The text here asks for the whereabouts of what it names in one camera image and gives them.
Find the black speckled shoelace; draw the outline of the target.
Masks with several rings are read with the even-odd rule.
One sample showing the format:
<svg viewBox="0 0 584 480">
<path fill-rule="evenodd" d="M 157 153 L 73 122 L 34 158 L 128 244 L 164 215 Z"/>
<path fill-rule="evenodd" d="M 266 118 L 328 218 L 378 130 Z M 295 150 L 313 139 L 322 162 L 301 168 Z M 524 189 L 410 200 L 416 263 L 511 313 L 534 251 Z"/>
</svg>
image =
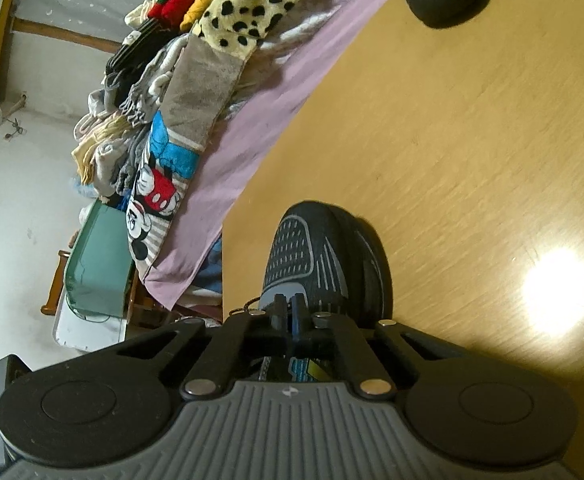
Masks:
<svg viewBox="0 0 584 480">
<path fill-rule="evenodd" d="M 243 304 L 242 307 L 232 309 L 228 313 L 228 316 L 236 315 L 236 314 L 239 314 L 239 313 L 242 313 L 242 312 L 249 312 L 249 310 L 252 310 L 252 309 L 257 310 L 258 309 L 259 300 L 260 300 L 260 296 L 257 296 L 255 298 L 252 298 L 249 301 L 246 301 L 245 304 Z"/>
</svg>

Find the white tray lid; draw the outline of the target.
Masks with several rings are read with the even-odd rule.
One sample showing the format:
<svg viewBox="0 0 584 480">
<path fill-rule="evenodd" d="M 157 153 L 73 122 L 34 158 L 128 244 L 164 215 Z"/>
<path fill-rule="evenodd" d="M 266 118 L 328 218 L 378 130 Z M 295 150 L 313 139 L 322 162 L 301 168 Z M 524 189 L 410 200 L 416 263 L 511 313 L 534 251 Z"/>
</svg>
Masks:
<svg viewBox="0 0 584 480">
<path fill-rule="evenodd" d="M 71 307 L 65 292 L 60 295 L 52 336 L 62 347 L 80 352 L 94 352 L 119 344 L 126 338 L 127 321 Z"/>
</svg>

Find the teal storage bin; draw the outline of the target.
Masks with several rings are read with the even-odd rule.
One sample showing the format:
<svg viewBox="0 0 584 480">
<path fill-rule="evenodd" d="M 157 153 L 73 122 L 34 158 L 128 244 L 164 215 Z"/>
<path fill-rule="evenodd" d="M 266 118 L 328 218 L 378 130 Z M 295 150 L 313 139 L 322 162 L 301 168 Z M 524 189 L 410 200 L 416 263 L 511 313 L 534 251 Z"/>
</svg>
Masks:
<svg viewBox="0 0 584 480">
<path fill-rule="evenodd" d="M 123 318 L 131 266 L 124 213 L 96 200 L 66 264 L 68 306 L 88 318 Z"/>
</svg>

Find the wooden side table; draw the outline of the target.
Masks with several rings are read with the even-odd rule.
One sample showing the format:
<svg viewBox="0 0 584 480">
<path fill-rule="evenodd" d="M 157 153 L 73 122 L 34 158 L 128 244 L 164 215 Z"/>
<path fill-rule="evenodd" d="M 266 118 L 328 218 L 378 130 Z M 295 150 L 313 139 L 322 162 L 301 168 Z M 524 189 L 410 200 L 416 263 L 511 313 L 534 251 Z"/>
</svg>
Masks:
<svg viewBox="0 0 584 480">
<path fill-rule="evenodd" d="M 45 316 L 57 315 L 60 309 L 60 296 L 64 290 L 64 274 L 69 260 L 70 251 L 68 249 L 60 249 L 57 253 L 58 263 L 54 271 L 52 283 L 49 289 L 48 298 L 40 307 L 40 313 Z M 124 316 L 127 321 L 131 321 L 134 317 L 134 311 L 143 306 L 144 301 L 144 287 L 138 278 L 138 272 L 130 271 L 126 291 L 124 292 Z"/>
</svg>

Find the folded grey striped clothes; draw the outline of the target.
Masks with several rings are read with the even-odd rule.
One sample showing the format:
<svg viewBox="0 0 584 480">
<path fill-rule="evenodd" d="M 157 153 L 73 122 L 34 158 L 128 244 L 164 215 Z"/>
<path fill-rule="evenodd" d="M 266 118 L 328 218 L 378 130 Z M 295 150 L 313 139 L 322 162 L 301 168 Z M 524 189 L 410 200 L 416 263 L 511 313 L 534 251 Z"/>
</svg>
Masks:
<svg viewBox="0 0 584 480">
<path fill-rule="evenodd" d="M 147 125 L 152 121 L 162 105 L 176 64 L 189 42 L 189 37 L 190 34 L 186 32 L 166 44 L 145 66 L 140 79 L 132 84 L 127 99 L 119 107 L 121 115 L 126 117 L 131 127 Z"/>
</svg>

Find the purple bed sheet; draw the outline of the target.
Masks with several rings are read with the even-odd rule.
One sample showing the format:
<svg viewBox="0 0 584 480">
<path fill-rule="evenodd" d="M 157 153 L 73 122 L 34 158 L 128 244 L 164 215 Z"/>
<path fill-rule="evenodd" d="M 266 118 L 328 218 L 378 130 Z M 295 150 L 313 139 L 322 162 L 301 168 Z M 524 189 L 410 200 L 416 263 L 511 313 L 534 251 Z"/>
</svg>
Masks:
<svg viewBox="0 0 584 480">
<path fill-rule="evenodd" d="M 254 54 L 142 281 L 163 307 L 218 304 L 222 222 L 261 161 L 386 0 L 303 0 Z"/>
</svg>

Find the folded yellow garment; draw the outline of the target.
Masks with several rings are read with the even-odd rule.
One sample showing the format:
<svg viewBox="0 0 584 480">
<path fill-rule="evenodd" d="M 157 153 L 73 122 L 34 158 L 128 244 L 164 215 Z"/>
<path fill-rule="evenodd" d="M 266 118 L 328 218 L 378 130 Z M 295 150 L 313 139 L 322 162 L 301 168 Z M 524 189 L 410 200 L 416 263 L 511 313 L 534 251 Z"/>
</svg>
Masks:
<svg viewBox="0 0 584 480">
<path fill-rule="evenodd" d="M 180 32 L 188 32 L 194 23 L 203 16 L 211 1 L 213 0 L 194 0 L 182 18 Z"/>
</svg>

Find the cartoon patchwork blanket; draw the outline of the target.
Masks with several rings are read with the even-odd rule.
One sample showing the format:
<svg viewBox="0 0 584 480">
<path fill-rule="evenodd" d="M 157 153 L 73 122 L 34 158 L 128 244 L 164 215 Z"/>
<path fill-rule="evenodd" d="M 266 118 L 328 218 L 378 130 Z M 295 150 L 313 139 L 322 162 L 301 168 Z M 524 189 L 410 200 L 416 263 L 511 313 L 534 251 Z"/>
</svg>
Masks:
<svg viewBox="0 0 584 480">
<path fill-rule="evenodd" d="M 128 242 L 140 276 L 151 270 L 211 131 L 245 64 L 301 0 L 211 0 L 194 23 L 152 119 L 128 200 Z"/>
</svg>

